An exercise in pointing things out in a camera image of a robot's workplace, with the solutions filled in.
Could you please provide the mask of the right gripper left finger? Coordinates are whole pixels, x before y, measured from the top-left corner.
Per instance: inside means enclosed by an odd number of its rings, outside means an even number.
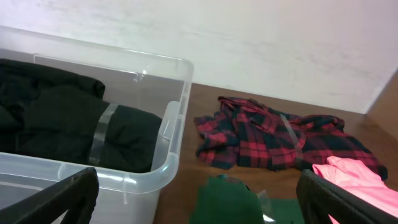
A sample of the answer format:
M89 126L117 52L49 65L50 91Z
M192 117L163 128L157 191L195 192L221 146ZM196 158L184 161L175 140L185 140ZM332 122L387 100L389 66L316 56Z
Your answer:
M1 223L86 224L91 220L99 193L96 169L88 167L32 196L1 210Z

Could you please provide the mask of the large black garment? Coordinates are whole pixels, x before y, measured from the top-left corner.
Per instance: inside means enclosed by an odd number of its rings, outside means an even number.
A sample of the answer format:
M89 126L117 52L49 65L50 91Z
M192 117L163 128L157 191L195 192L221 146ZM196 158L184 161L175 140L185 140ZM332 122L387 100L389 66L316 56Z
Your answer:
M92 138L105 85L94 78L16 60L1 60L1 135L62 133Z

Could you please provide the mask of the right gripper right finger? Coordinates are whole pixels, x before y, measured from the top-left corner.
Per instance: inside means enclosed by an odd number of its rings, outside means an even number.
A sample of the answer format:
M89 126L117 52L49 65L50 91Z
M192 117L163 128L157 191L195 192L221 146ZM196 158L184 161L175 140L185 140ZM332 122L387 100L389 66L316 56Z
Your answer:
M302 171L296 194L305 223L397 224L397 217L310 170Z

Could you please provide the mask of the black garment with tape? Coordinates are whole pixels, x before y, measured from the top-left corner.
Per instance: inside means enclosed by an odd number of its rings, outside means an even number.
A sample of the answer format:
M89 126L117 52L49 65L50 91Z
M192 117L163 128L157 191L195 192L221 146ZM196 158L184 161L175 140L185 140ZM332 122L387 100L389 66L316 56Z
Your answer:
M27 109L15 151L27 156L149 172L161 118L71 87L44 90Z

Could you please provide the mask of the pink garment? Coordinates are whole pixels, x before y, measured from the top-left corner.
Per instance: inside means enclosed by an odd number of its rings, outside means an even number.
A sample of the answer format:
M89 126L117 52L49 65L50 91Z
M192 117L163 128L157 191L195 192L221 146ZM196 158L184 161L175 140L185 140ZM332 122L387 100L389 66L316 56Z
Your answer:
M397 216L397 192L387 187L381 177L362 161L330 156L326 164L314 164L312 169L316 175L376 208Z

